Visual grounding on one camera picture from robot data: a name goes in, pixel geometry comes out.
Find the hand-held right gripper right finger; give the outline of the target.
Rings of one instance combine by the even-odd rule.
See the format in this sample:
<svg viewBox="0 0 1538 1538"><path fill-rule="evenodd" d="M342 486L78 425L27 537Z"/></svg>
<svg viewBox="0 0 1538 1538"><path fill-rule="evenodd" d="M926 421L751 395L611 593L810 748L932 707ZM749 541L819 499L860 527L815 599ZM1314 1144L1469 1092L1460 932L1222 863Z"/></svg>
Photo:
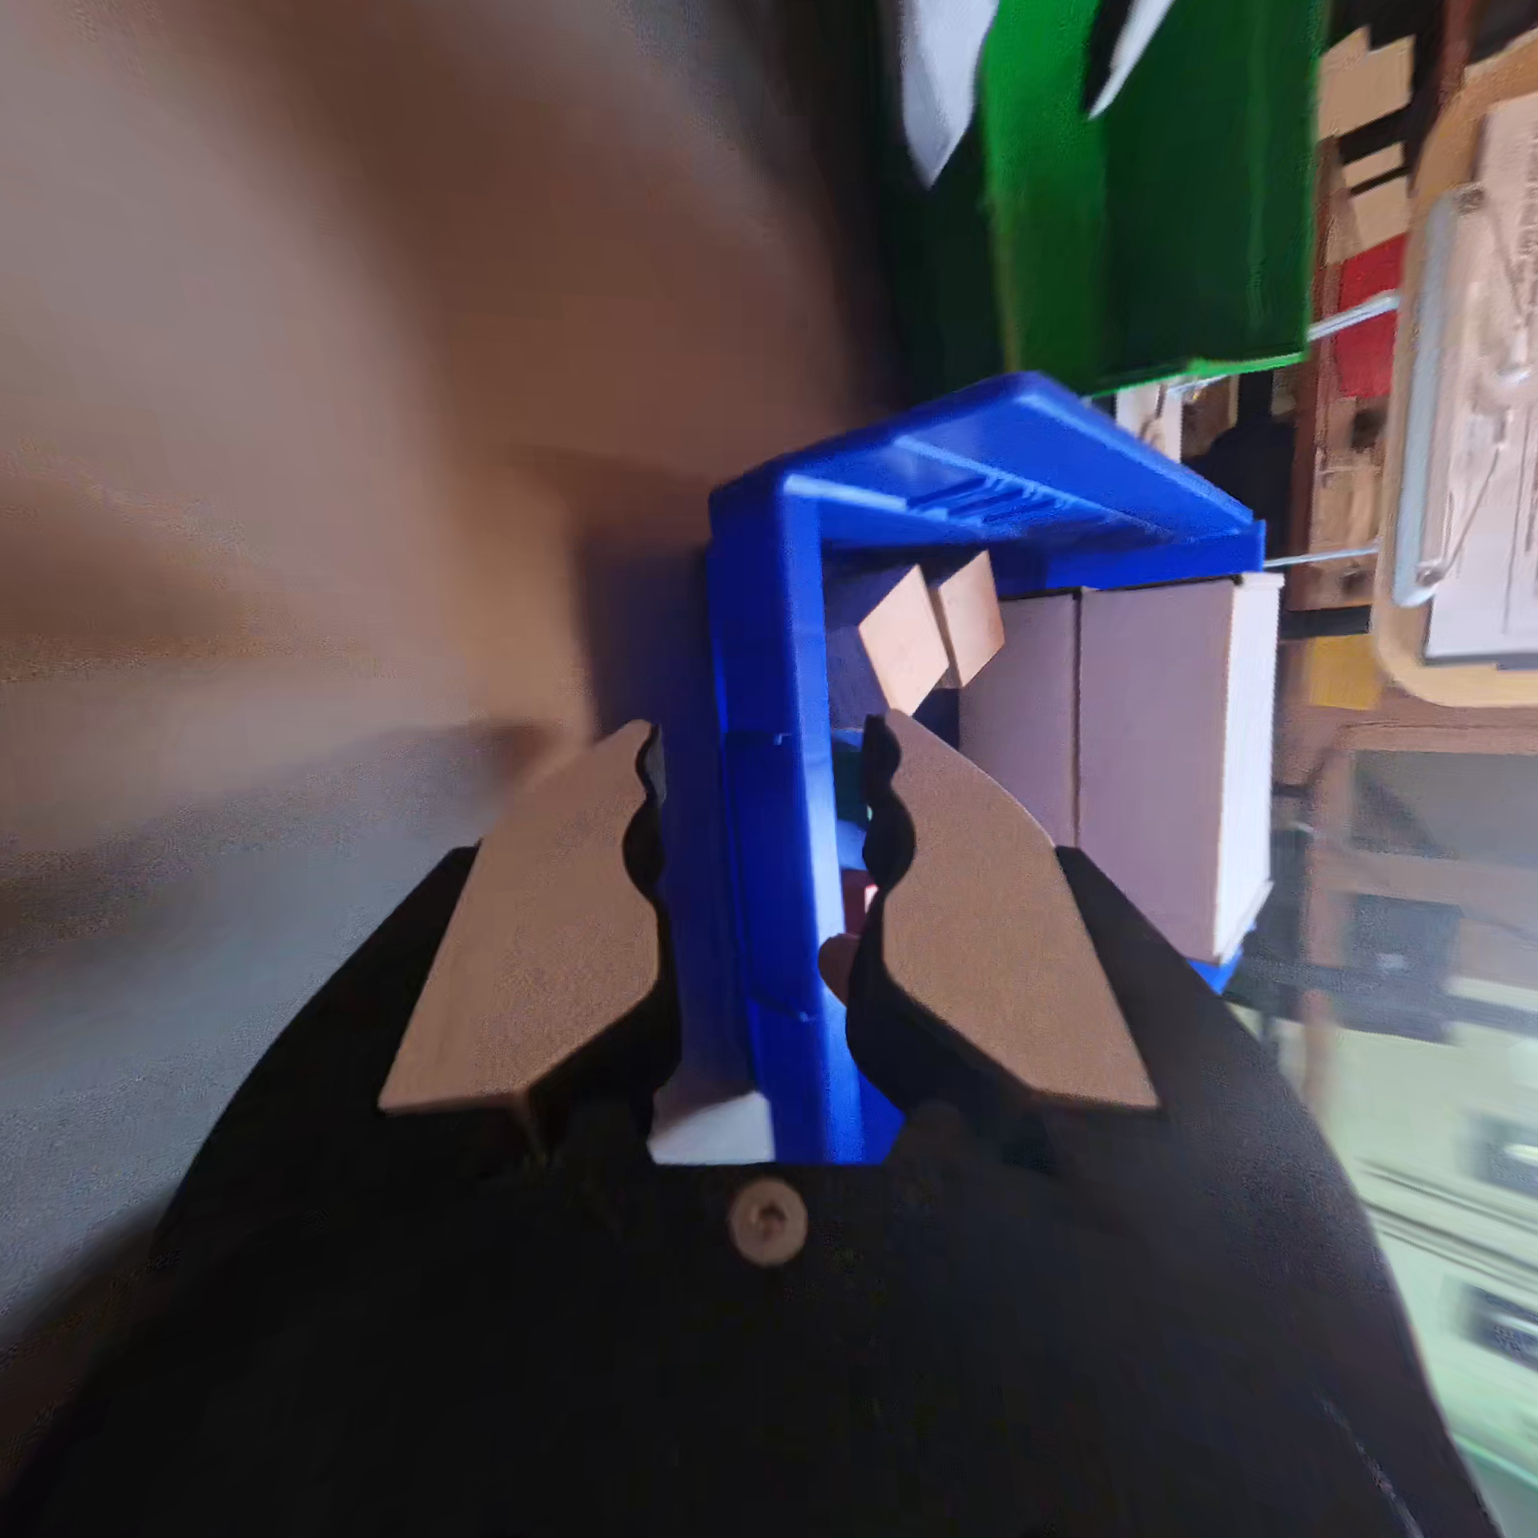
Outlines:
<svg viewBox="0 0 1538 1538"><path fill-rule="evenodd" d="M967 1119L1158 1109L1047 830L899 713L865 723L860 790L874 906L844 1039L874 1088Z"/></svg>

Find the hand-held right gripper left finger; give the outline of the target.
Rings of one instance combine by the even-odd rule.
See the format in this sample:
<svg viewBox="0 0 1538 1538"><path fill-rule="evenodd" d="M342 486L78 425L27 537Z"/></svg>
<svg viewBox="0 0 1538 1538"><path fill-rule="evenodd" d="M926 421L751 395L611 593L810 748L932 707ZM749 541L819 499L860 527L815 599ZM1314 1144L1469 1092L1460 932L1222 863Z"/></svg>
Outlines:
<svg viewBox="0 0 1538 1538"><path fill-rule="evenodd" d="M652 1134L675 1073L662 801L662 733L643 720L513 792L470 860L380 1113L496 1109L537 1157L585 1104L619 1104Z"/></svg>

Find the white cardboard box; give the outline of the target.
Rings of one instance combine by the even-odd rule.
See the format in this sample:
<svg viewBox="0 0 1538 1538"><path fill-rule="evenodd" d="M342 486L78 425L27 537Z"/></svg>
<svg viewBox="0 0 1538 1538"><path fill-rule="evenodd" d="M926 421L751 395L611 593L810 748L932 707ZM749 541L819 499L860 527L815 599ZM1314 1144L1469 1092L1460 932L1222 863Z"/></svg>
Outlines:
<svg viewBox="0 0 1538 1538"><path fill-rule="evenodd" d="M1206 971L1270 892L1280 599L1280 573L1004 599L960 690L960 754Z"/></svg>

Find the blue plastic bin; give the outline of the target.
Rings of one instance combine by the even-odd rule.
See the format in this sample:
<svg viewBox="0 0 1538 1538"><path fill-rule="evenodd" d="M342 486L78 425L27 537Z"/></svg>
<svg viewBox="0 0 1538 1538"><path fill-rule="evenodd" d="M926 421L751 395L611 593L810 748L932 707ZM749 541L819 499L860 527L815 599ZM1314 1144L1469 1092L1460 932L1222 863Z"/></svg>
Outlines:
<svg viewBox="0 0 1538 1538"><path fill-rule="evenodd" d="M843 927L823 561L1001 557L1004 593L1257 573L1263 524L1038 371L997 375L722 485L707 613L738 1003L784 1165L874 1165L898 1113L815 968Z"/></svg>

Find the yellow box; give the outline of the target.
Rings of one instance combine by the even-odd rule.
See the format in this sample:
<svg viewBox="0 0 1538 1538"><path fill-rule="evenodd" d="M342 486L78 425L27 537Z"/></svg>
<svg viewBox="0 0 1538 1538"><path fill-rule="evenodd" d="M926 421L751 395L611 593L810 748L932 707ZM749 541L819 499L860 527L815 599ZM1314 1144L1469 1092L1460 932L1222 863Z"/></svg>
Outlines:
<svg viewBox="0 0 1538 1538"><path fill-rule="evenodd" d="M1370 715L1383 698L1383 679L1367 634L1308 638L1299 679L1310 710Z"/></svg>

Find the white card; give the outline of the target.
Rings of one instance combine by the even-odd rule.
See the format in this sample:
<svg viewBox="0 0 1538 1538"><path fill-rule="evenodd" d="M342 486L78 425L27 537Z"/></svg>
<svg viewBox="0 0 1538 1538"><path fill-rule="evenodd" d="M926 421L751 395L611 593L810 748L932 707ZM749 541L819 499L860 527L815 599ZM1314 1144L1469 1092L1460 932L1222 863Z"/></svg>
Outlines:
<svg viewBox="0 0 1538 1538"><path fill-rule="evenodd" d="M684 1063L657 1097L647 1147L662 1166L773 1165L772 1106L749 1070Z"/></svg>

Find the printed instruction sheet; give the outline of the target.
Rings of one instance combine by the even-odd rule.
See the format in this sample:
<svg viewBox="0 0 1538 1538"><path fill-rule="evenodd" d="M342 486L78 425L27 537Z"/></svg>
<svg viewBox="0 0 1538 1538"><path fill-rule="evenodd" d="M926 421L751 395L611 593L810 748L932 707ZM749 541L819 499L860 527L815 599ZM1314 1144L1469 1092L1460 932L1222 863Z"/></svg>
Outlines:
<svg viewBox="0 0 1538 1538"><path fill-rule="evenodd" d="M1535 94L1480 124L1451 199L1426 659L1535 654Z"/></svg>

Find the metal clipboard clip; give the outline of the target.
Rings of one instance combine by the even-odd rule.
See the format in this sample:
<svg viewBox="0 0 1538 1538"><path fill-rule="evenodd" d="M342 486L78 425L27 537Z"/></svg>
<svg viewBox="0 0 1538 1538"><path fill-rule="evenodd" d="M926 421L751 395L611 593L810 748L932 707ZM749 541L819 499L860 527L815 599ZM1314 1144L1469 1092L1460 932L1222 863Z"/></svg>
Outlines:
<svg viewBox="0 0 1538 1538"><path fill-rule="evenodd" d="M1482 184L1456 184L1435 199L1426 221L1395 520L1391 599L1401 610L1430 605L1451 567L1448 478L1461 389L1469 260L1486 205Z"/></svg>

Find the green plastic crate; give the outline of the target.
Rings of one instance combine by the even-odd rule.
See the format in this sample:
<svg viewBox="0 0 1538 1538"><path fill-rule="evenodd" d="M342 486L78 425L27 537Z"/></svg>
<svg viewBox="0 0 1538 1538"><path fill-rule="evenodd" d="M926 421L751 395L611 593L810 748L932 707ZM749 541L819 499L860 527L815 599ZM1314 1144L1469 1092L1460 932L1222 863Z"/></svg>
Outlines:
<svg viewBox="0 0 1538 1538"><path fill-rule="evenodd" d="M1004 371L1077 395L1302 357L1327 4L1175 4L1098 117L1098 4L998 4L981 57Z"/></svg>

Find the white paper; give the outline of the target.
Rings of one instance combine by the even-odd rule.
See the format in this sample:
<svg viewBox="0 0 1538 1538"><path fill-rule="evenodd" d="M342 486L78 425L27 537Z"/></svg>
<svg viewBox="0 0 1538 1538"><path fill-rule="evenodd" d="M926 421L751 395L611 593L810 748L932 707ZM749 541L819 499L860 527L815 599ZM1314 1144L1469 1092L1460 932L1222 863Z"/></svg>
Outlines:
<svg viewBox="0 0 1538 1538"><path fill-rule="evenodd" d="M898 108L915 180L932 192L975 116L998 4L894 4Z"/></svg>

